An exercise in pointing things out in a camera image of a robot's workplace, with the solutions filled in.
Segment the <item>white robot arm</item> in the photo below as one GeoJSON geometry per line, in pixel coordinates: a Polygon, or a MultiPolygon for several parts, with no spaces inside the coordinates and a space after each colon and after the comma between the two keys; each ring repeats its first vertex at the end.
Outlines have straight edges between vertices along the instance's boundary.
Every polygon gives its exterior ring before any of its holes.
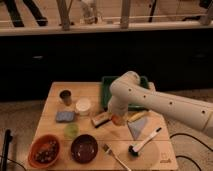
{"type": "Polygon", "coordinates": [[[110,85],[108,111],[123,116],[129,104],[166,115],[213,138],[213,103],[152,91],[140,86],[140,76],[128,71],[110,85]]]}

